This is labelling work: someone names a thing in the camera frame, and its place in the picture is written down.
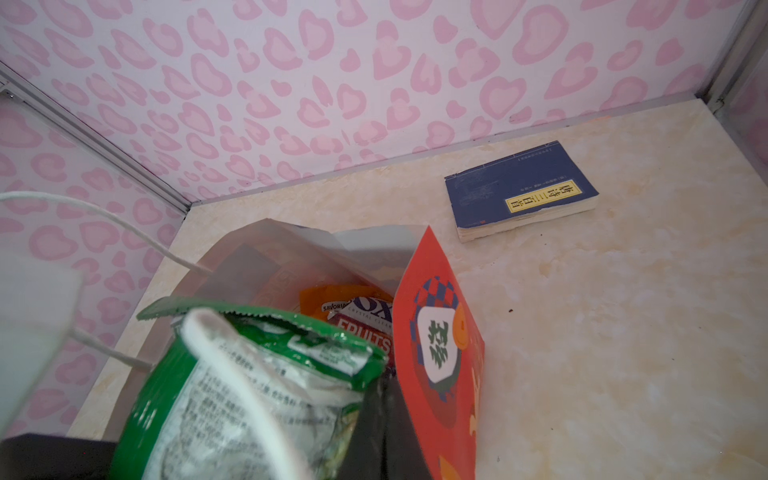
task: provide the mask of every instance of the orange candy package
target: orange candy package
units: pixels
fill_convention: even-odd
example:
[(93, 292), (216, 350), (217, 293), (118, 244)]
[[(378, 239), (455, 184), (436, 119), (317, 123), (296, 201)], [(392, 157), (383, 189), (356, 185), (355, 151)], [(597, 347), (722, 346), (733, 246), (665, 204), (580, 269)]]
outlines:
[(323, 322), (336, 310), (341, 310), (359, 296), (367, 296), (392, 302), (391, 295), (375, 286), (367, 285), (324, 285), (302, 290), (299, 303), (302, 315), (311, 316)]

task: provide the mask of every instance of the wall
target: wall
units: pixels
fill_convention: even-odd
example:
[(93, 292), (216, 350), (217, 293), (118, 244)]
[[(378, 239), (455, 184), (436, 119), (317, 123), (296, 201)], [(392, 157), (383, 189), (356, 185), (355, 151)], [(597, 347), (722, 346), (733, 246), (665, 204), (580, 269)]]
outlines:
[[(183, 219), (162, 200), (23, 104), (0, 98), (0, 126), (0, 191), (39, 190), (87, 200), (170, 245)], [(82, 271), (75, 321), (109, 346), (117, 342), (162, 258), (98, 215), (41, 200), (2, 202), (0, 248)], [(106, 361), (90, 347), (68, 341), (7, 434), (64, 435)]]
[(0, 59), (190, 200), (695, 89), (740, 0), (7, 0)]
[(768, 165), (768, 51), (727, 110), (736, 131)]

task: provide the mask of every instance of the red packaging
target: red packaging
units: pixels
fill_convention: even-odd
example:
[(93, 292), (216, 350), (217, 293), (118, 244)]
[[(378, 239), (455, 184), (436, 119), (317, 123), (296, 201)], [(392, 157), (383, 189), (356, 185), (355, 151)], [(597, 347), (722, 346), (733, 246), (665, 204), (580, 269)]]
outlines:
[(395, 366), (392, 351), (392, 304), (384, 300), (359, 296), (338, 312), (328, 323), (368, 340), (389, 355), (389, 366)]

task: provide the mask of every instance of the snack package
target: snack package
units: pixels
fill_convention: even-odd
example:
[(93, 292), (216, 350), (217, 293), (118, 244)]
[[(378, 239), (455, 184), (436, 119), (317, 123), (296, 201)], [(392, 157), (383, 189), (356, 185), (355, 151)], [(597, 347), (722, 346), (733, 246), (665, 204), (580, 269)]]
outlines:
[(368, 340), (389, 356), (389, 366), (395, 368), (392, 351), (392, 304), (384, 300), (359, 296), (328, 319), (354, 335)]
[(327, 321), (335, 310), (349, 305), (358, 296), (376, 298), (392, 303), (393, 298), (387, 292), (367, 285), (324, 285), (302, 290), (299, 293), (301, 313), (323, 322)]
[[(330, 233), (263, 219), (224, 234), (198, 263), (213, 274), (187, 272), (175, 286), (175, 296), (291, 312), (300, 311), (300, 292), (318, 285), (354, 288), (376, 285), (394, 296), (389, 357), (394, 359), (396, 369), (386, 368), (365, 391), (336, 480), (475, 479), (478, 418), (483, 415), (480, 396), (485, 344), (468, 300), (432, 228), (387, 225)], [(317, 300), (318, 310), (322, 313), (323, 303), (346, 302), (358, 296), (371, 297), (355, 293), (342, 299), (321, 298)], [(285, 316), (280, 312), (279, 315), (290, 320), (289, 323), (294, 319), (293, 314)], [(162, 360), (166, 345), (173, 339), (168, 316), (158, 319), (151, 327), (141, 357), (152, 362)], [(309, 320), (303, 316), (298, 318), (302, 323)], [(326, 322), (327, 312), (318, 318)], [(346, 323), (342, 324), (343, 329), (338, 329), (319, 319), (313, 321), (339, 335), (365, 342), (347, 330)], [(313, 330), (320, 331), (320, 328), (313, 327)], [(309, 340), (313, 335), (315, 333), (307, 333), (300, 338)], [(384, 355), (375, 346), (370, 348)], [(174, 368), (166, 367), (164, 382), (154, 381), (154, 388), (165, 392), (170, 387), (178, 397), (194, 363)], [(147, 374), (137, 369), (129, 374), (112, 411), (110, 433), (129, 423), (129, 413), (146, 378)], [(353, 390), (361, 392), (358, 387)], [(149, 403), (147, 398), (152, 399), (144, 395), (130, 420), (133, 426), (129, 429), (137, 435), (134, 437), (137, 442), (128, 443), (133, 447), (121, 448), (120, 455), (128, 456), (115, 464), (113, 478), (141, 478), (165, 418), (176, 401), (175, 397), (163, 397), (163, 406)], [(141, 408), (146, 410), (141, 422), (147, 431), (135, 426)], [(150, 419), (155, 426), (150, 426)], [(128, 435), (126, 430), (124, 442)], [(130, 472), (131, 469), (134, 470), (131, 476), (117, 477), (122, 470)], [(200, 472), (198, 478), (208, 478), (205, 470)]]
[[(139, 319), (209, 307), (238, 342), (219, 347), (243, 367), (272, 415), (307, 458), (315, 478), (336, 477), (364, 392), (382, 374), (381, 349), (318, 320), (255, 306), (165, 297)], [(113, 480), (270, 478), (239, 397), (180, 338), (150, 374), (114, 454)]]

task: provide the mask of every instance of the yellow title label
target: yellow title label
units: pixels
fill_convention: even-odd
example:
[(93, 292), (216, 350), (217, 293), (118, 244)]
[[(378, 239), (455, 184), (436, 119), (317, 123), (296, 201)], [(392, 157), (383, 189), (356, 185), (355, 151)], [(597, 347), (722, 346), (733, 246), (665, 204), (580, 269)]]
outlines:
[(581, 188), (579, 188), (573, 180), (566, 180), (559, 184), (533, 190), (532, 192), (518, 195), (517, 197), (508, 198), (506, 201), (509, 211), (514, 214), (521, 210), (549, 204), (563, 198), (579, 195), (580, 193)]

